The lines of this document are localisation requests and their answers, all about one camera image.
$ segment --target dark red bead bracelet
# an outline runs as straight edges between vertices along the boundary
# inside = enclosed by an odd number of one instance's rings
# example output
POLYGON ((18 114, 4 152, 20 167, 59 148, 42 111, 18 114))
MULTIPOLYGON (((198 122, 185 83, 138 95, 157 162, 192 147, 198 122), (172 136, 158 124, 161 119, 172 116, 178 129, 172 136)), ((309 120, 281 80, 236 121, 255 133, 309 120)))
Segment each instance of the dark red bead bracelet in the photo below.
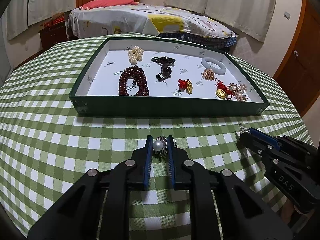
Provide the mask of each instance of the dark red bead bracelet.
POLYGON ((144 74, 142 68, 138 66, 133 66, 126 68, 120 76, 119 80, 119 95, 128 96, 127 91, 127 80, 133 79, 133 85, 138 85, 139 91, 136 93, 136 96, 149 96, 149 89, 147 86, 147 78, 144 74))

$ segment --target gold coin charm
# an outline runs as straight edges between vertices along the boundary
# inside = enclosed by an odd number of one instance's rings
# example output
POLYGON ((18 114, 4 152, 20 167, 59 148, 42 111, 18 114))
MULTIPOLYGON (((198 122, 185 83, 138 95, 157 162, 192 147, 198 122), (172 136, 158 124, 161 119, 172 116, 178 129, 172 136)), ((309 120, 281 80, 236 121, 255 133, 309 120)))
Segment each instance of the gold coin charm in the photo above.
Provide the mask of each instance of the gold coin charm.
POLYGON ((225 99, 226 98, 226 93, 222 89, 217 89, 216 94, 218 97, 225 99))
POLYGON ((188 79, 187 79, 187 84, 188 84, 188 86, 187 86, 187 92, 188 92, 188 94, 190 95, 190 94, 192 94, 192 83, 191 83, 191 81, 188 80, 188 79))

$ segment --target silver screw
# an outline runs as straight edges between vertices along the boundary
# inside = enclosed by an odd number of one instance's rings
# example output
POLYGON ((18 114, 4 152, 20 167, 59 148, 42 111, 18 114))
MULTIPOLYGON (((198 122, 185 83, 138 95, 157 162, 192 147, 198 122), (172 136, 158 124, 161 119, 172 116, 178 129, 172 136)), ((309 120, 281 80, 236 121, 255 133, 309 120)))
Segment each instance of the silver screw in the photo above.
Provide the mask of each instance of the silver screw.
POLYGON ((136 162, 134 160, 131 160, 131 159, 125 161, 125 165, 127 165, 129 167, 131 167, 131 166, 133 166, 135 164, 136 164, 136 162))
POLYGON ((191 167, 193 166, 194 162, 192 160, 185 160, 184 161, 184 165, 186 165, 187 167, 191 167))
POLYGON ((222 171, 222 174, 226 177, 230 177, 232 175, 232 171, 231 170, 228 170, 228 169, 224 169, 222 171))
POLYGON ((97 170, 95 170, 95 169, 91 169, 91 170, 88 170, 88 172, 87 172, 87 174, 88 174, 88 176, 89 177, 94 177, 94 176, 96 176, 97 175, 97 170))

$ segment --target green and white tablecloth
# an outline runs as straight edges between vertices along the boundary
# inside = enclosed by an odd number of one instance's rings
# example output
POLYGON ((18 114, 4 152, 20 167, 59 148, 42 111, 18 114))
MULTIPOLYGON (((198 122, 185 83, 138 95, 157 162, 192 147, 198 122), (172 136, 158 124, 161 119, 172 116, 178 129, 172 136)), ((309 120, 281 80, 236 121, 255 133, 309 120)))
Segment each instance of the green and white tablecloth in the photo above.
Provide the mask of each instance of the green and white tablecloth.
MULTIPOLYGON (((142 36, 119 34, 118 36, 142 36)), ((25 235, 41 215, 90 168, 108 170, 143 147, 148 134, 173 135, 178 147, 207 169, 230 169, 274 211, 286 197, 265 177, 258 155, 238 149, 238 122, 270 135, 312 143, 278 84, 233 57, 265 94, 261 116, 189 119, 78 117, 68 94, 106 37, 60 43, 13 72, 0 89, 0 202, 25 235)), ((169 189, 168 167, 152 159, 148 191, 131 192, 132 239, 189 239, 187 191, 169 189)))

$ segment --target white jade bangle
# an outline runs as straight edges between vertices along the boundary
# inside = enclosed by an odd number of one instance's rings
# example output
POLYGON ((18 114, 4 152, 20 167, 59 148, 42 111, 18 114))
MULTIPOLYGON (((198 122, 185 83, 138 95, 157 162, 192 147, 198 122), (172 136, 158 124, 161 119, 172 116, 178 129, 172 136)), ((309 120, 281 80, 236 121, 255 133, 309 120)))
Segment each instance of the white jade bangle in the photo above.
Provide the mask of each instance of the white jade bangle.
POLYGON ((222 62, 220 62, 220 61, 218 61, 218 60, 216 60, 216 59, 214 59, 214 58, 204 57, 204 58, 202 59, 201 63, 202 63, 202 65, 203 65, 205 68, 207 68, 207 69, 208 69, 208 68, 212 69, 212 71, 213 71, 214 73, 218 74, 218 75, 224 75, 224 74, 226 73, 226 70, 227 70, 227 69, 226 69, 225 65, 224 65, 222 62), (215 63, 215 64, 218 65, 221 69, 211 66, 208 62, 215 63))

